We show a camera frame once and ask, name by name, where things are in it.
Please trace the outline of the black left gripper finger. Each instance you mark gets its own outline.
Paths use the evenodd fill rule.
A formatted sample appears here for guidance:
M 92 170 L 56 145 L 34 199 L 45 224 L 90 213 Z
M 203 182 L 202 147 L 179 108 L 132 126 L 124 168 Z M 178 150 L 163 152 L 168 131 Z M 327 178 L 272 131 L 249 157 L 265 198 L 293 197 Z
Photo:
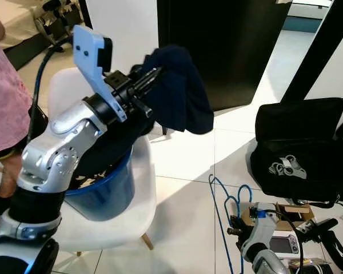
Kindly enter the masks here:
M 135 86 L 148 86 L 149 84 L 153 84 L 156 79 L 161 75 L 163 72 L 162 67 L 154 67 L 148 71 L 143 72 L 142 66 L 135 66 L 134 73 L 137 76 L 137 80 L 135 80 Z
M 157 85 L 157 80 L 135 80 L 131 84 L 131 96 L 138 100 L 145 99 Z

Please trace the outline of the blue wire hanger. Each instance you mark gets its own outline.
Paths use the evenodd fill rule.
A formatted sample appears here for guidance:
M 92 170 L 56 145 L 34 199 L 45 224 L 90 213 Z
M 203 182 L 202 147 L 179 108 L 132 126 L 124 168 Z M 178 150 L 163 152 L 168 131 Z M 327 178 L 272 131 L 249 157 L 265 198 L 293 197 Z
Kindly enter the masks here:
M 232 196 L 229 193 L 229 191 L 227 190 L 226 186 L 212 173 L 210 175 L 208 175 L 208 186 L 210 187 L 210 194 L 212 196 L 212 201 L 213 201 L 213 204 L 215 206 L 216 219 L 218 222 L 218 229 L 220 231 L 219 235 L 221 235 L 221 239 L 223 240 L 222 247 L 224 248 L 225 253 L 226 253 L 226 260 L 227 260 L 228 267 L 229 267 L 229 273 L 230 274 L 244 274 L 244 263 L 243 263 L 244 259 L 243 259 L 242 255 L 239 257 L 239 259 L 237 259 L 237 262 L 240 264 L 239 271 L 236 272 L 234 267 L 233 267 L 235 260 L 232 259 L 232 257 L 231 257 L 230 249 L 229 249 L 229 246 L 228 246 L 227 241 L 226 241 L 226 236 L 225 236 L 226 232 L 225 232 L 223 217 L 221 216 L 220 207 L 218 205 L 218 199 L 216 198 L 216 188 L 219 186 L 219 188 L 221 188 L 221 190 L 225 194 L 225 200 L 223 202 L 223 209 L 227 215 L 229 215 L 229 211 L 226 208 L 225 204 L 228 203 L 228 201 L 233 201 L 234 217 L 240 217 L 241 216 L 240 204 L 243 202 L 242 193 L 244 190 L 247 190 L 247 192 L 248 192 L 247 202 L 248 203 L 252 202 L 252 198 L 253 198 L 252 188 L 250 188 L 250 186 L 247 184 L 243 184 L 242 186 L 239 186 L 237 188 L 236 196 Z

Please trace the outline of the navy knit garment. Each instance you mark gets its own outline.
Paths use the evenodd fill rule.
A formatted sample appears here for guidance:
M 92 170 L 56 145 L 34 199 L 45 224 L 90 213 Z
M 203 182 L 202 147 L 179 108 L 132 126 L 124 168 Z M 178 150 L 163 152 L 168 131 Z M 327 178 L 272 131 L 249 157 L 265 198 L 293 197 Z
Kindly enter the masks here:
M 151 117 L 164 128 L 206 135 L 213 130 L 214 112 L 192 56 L 184 47 L 156 48 L 143 58 L 142 73 L 160 69 L 153 88 L 142 98 Z

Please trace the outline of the small grey screen device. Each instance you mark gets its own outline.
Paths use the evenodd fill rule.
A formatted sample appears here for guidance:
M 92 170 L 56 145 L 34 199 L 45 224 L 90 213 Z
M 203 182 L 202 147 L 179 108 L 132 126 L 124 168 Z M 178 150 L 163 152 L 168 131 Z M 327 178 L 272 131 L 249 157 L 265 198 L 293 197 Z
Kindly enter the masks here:
M 301 245 L 293 234 L 274 234 L 269 243 L 270 249 L 282 259 L 293 259 L 301 256 Z

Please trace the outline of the cardboard box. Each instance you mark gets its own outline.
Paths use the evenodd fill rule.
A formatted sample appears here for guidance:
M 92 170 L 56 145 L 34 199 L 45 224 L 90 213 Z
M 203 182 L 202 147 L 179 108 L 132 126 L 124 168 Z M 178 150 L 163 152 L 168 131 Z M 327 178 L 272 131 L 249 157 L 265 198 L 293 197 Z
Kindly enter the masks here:
M 250 216 L 250 207 L 254 206 L 254 203 L 241 203 L 241 216 L 240 219 L 248 226 L 254 226 L 255 222 Z M 294 224 L 294 228 L 300 226 L 304 222 L 314 221 L 315 214 L 308 204 L 296 205 L 296 204 L 278 204 L 274 203 L 274 209 L 279 212 L 283 212 L 284 216 L 288 217 Z M 276 222 L 276 231 L 291 231 L 292 226 L 284 219 L 281 219 L 277 214 L 274 216 L 278 217 Z

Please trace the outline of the black printed garment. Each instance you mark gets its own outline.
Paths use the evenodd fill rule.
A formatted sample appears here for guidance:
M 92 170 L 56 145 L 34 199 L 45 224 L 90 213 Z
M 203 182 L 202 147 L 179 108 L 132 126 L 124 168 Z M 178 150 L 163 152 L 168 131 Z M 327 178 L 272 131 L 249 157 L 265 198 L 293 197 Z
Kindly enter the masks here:
M 96 143 L 83 154 L 73 172 L 73 177 L 89 178 L 100 174 L 115 164 L 133 148 L 133 144 L 140 136 L 149 133 L 154 122 L 151 120 L 117 123 L 97 139 Z

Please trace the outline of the black door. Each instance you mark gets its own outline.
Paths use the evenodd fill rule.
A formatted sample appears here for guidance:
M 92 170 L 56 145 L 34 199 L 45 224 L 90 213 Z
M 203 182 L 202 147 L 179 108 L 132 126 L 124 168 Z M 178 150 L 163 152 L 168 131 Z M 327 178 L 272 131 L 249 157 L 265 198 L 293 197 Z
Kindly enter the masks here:
M 292 3 L 156 0 L 161 46 L 188 50 L 212 110 L 253 101 Z

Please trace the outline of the black tripod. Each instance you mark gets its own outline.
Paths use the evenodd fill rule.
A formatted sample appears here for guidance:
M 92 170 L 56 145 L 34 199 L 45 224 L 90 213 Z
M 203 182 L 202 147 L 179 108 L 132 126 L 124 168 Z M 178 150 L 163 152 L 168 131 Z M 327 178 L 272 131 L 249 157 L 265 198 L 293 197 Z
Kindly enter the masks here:
M 331 230 L 338 220 L 329 217 L 321 222 L 307 221 L 297 227 L 298 237 L 302 242 L 313 240 L 321 243 L 334 264 L 343 271 L 343 245 Z

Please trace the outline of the white plastic chair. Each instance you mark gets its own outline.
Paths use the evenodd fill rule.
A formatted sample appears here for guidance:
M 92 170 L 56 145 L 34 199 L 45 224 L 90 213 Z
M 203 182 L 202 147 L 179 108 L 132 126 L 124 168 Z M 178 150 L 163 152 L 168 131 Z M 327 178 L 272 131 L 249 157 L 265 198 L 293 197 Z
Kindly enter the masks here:
M 60 249 L 85 252 L 114 248 L 139 240 L 146 233 L 157 206 L 155 166 L 146 136 L 140 136 L 132 149 L 130 164 L 135 193 L 127 209 L 108 221 L 90 221 L 64 203 L 62 221 L 54 235 Z

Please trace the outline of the grey humanoid robot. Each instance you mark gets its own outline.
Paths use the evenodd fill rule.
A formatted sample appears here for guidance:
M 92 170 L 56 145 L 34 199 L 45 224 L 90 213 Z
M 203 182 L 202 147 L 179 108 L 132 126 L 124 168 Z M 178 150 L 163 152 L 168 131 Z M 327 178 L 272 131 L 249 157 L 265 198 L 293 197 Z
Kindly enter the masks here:
M 78 0 L 42 0 L 34 16 L 40 34 L 54 47 L 72 35 L 75 25 L 83 24 Z

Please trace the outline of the black bag with robot logo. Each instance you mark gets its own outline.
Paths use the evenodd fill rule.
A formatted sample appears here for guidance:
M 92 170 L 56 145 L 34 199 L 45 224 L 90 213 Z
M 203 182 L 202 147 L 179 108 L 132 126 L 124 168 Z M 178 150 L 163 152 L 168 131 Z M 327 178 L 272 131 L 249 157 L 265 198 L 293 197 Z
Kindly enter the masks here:
M 342 115 L 338 97 L 261 105 L 247 161 L 261 191 L 321 208 L 343 203 Z

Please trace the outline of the blue plastic basin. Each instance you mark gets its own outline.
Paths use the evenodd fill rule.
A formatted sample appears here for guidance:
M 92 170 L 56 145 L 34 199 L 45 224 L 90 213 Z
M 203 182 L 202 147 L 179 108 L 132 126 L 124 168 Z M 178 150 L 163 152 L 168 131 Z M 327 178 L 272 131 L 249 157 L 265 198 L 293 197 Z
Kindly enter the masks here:
M 108 221 L 119 216 L 135 193 L 132 165 L 133 149 L 118 162 L 109 175 L 89 186 L 65 193 L 65 203 L 90 221 Z

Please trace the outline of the person in pink shirt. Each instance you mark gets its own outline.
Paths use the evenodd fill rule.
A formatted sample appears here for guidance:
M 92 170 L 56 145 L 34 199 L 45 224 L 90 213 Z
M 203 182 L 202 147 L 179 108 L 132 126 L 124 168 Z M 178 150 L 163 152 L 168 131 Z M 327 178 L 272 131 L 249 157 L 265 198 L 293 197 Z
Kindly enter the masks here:
M 0 42 L 5 28 L 0 22 Z M 32 99 L 18 71 L 0 47 L 0 215 L 10 206 L 22 169 L 22 150 L 30 128 Z

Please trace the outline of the beige bed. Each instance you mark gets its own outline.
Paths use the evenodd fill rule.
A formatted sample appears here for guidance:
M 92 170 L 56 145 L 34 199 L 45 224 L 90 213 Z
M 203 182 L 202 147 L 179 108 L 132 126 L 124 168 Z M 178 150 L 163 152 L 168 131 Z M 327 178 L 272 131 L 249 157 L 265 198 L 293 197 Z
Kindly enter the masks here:
M 0 0 L 0 21 L 7 37 L 32 37 L 38 34 L 35 18 L 43 13 L 41 0 Z

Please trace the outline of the white bed with teal base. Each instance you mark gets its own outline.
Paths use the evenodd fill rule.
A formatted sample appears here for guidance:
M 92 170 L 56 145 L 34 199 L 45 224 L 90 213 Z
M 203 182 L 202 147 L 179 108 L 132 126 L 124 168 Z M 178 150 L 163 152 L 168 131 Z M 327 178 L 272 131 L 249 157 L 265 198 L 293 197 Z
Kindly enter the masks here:
M 283 30 L 316 33 L 333 0 L 292 0 Z

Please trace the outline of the black door frame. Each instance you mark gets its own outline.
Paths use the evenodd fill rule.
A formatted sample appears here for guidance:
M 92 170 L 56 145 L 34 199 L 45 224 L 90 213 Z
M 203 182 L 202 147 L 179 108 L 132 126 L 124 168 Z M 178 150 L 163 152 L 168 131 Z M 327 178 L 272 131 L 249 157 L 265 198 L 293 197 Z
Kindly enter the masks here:
M 281 102 L 308 96 L 343 39 L 343 0 L 333 0 Z

